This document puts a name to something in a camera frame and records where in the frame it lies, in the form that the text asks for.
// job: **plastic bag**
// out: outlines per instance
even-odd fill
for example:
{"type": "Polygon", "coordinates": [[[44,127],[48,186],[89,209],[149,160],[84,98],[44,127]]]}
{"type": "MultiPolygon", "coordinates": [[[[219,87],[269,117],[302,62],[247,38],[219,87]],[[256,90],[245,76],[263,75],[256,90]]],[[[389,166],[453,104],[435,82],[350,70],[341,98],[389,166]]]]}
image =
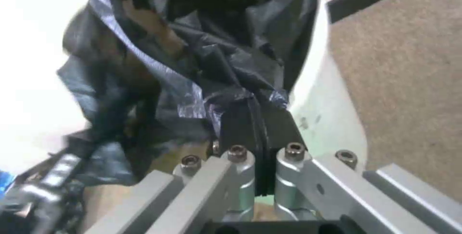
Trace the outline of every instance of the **plastic bag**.
{"type": "Polygon", "coordinates": [[[81,180],[131,185],[131,176],[143,177],[172,141],[218,137],[221,115],[237,102],[284,109],[316,6],[317,0],[89,0],[66,31],[70,57],[58,71],[94,139],[104,142],[81,180]]]}

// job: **carpet floor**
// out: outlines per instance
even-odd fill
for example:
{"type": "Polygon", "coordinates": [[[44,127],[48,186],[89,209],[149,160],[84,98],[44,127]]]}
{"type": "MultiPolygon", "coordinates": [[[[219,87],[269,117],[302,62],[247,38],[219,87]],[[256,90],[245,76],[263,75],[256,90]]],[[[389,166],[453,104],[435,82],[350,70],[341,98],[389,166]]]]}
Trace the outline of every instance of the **carpet floor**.
{"type": "Polygon", "coordinates": [[[381,0],[333,24],[330,48],[368,169],[394,162],[462,201],[462,0],[381,0]]]}

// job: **screw hole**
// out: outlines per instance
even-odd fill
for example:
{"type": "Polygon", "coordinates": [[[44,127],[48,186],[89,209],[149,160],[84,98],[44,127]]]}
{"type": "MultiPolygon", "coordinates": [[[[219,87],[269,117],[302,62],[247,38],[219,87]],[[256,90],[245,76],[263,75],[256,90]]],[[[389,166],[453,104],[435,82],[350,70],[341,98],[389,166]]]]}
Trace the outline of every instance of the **screw hole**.
{"type": "Polygon", "coordinates": [[[321,194],[321,195],[324,195],[324,188],[322,188],[322,185],[320,185],[319,183],[316,185],[316,188],[318,190],[318,192],[321,194]]]}
{"type": "Polygon", "coordinates": [[[353,158],[353,155],[350,152],[341,152],[340,155],[348,159],[353,158]]]}
{"type": "Polygon", "coordinates": [[[297,144],[291,144],[290,148],[295,149],[295,150],[301,150],[302,149],[302,147],[300,147],[300,145],[297,145],[297,144]]]}
{"type": "Polygon", "coordinates": [[[244,151],[244,147],[241,146],[241,145],[233,145],[231,148],[230,148],[231,152],[243,152],[244,151]]]}

